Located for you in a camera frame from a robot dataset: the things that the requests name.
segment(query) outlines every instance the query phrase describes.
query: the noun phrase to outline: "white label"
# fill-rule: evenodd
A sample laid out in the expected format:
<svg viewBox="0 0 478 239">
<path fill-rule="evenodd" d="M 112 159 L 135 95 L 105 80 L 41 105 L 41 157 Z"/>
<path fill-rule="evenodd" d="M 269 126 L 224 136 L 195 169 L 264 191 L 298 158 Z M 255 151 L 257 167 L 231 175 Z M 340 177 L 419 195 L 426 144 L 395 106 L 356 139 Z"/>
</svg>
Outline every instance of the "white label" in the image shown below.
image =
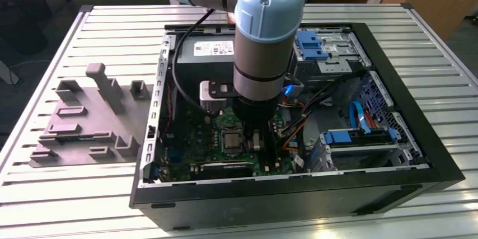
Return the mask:
<svg viewBox="0 0 478 239">
<path fill-rule="evenodd" d="M 326 51 L 336 51 L 336 47 L 335 47 L 334 45 L 331 45 L 331 44 L 323 45 L 323 49 L 324 49 Z"/>
<path fill-rule="evenodd" d="M 294 161 L 295 161 L 296 164 L 300 166 L 300 168 L 304 167 L 304 160 L 302 160 L 302 158 L 299 157 L 299 155 L 296 155 Z"/>
<path fill-rule="evenodd" d="M 233 55 L 233 42 L 199 41 L 193 44 L 193 56 Z"/>
</svg>

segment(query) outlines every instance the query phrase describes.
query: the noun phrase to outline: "computer motherboard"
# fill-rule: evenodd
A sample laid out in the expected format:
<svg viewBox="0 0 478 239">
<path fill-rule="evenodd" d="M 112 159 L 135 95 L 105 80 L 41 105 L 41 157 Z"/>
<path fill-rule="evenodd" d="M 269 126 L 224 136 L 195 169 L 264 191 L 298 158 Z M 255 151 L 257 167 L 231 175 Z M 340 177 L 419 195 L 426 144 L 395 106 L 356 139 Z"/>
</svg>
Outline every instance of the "computer motherboard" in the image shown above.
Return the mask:
<svg viewBox="0 0 478 239">
<path fill-rule="evenodd" d="M 195 113 L 193 108 L 187 104 L 183 105 L 183 109 L 185 111 L 179 113 L 177 120 L 175 120 L 179 124 L 171 126 L 164 139 L 168 181 L 201 179 L 204 174 L 208 179 L 213 179 L 221 178 L 224 173 L 228 177 L 239 177 L 243 174 L 267 176 L 294 173 L 292 155 L 288 152 L 278 151 L 275 156 L 260 156 L 265 153 L 260 151 L 263 138 L 259 138 L 259 134 L 256 144 L 244 141 L 243 125 L 231 108 L 227 108 L 213 119 Z M 278 134 L 284 124 L 280 110 L 278 110 L 269 121 L 275 145 L 279 143 Z"/>
</svg>

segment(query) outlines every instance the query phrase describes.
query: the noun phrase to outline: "blue cable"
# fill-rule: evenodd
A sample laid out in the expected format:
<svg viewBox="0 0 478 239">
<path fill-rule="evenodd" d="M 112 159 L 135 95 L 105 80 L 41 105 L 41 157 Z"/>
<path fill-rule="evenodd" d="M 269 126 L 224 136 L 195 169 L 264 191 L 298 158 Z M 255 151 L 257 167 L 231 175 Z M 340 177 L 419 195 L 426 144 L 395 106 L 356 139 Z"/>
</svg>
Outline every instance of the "blue cable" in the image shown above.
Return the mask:
<svg viewBox="0 0 478 239">
<path fill-rule="evenodd" d="M 366 134 L 370 134 L 370 128 L 366 122 L 366 115 L 363 114 L 363 107 L 362 104 L 358 101 L 352 101 L 350 103 L 350 109 L 348 109 L 348 115 L 350 115 L 350 126 L 352 128 L 356 128 L 356 122 L 355 122 L 355 110 L 356 110 L 356 115 L 358 117 L 358 121 L 360 122 L 360 127 L 364 131 Z"/>
</svg>

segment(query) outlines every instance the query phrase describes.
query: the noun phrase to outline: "blue plastic clip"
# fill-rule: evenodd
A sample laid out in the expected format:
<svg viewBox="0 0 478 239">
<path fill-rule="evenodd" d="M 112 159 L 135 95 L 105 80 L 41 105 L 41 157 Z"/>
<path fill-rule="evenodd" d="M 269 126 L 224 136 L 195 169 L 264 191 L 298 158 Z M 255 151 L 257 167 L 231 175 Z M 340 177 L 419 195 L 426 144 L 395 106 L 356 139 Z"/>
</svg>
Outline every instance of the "blue plastic clip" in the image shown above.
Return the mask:
<svg viewBox="0 0 478 239">
<path fill-rule="evenodd" d="M 292 92 L 292 89 L 294 89 L 294 85 L 287 85 L 284 87 L 284 95 L 288 96 Z"/>
<path fill-rule="evenodd" d="M 331 138 L 330 133 L 323 133 L 323 138 L 326 139 L 326 144 L 330 144 L 334 142 L 334 139 Z"/>
<path fill-rule="evenodd" d="M 390 135 L 391 141 L 392 141 L 392 142 L 396 142 L 396 140 L 398 140 L 398 135 L 396 135 L 396 131 L 395 131 L 394 128 L 388 128 L 388 135 Z"/>
<path fill-rule="evenodd" d="M 335 143 L 351 142 L 348 131 L 331 131 L 330 133 Z"/>
<path fill-rule="evenodd" d="M 350 126 L 352 128 L 356 128 L 356 122 L 355 122 L 355 113 L 354 111 L 356 110 L 356 115 L 358 117 L 358 121 L 360 122 L 360 127 L 364 131 L 366 134 L 370 134 L 370 128 L 366 122 L 366 116 L 363 114 L 363 108 L 362 108 L 362 104 L 358 101 L 352 101 L 350 103 L 350 109 L 348 109 L 348 116 L 350 116 Z"/>
<path fill-rule="evenodd" d="M 303 60 L 327 60 L 328 53 L 322 51 L 322 39 L 314 31 L 298 31 L 296 43 L 300 47 Z"/>
</svg>

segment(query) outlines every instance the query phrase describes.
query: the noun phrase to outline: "aluminum profile table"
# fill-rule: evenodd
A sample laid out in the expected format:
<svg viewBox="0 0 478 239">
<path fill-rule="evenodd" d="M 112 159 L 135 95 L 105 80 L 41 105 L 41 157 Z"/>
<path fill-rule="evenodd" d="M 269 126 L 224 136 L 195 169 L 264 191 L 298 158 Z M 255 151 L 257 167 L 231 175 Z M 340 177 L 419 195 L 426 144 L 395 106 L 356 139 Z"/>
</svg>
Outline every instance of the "aluminum profile table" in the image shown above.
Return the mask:
<svg viewBox="0 0 478 239">
<path fill-rule="evenodd" d="M 128 208 L 133 163 L 30 168 L 64 78 L 93 86 L 85 66 L 103 62 L 121 85 L 153 81 L 165 24 L 204 14 L 188 6 L 84 9 L 0 153 L 0 238 L 475 238 L 478 234 L 478 81 L 414 10 L 400 5 L 306 7 L 304 22 L 366 22 L 466 180 L 379 215 L 165 233 Z M 216 13 L 208 23 L 225 22 Z"/>
</svg>

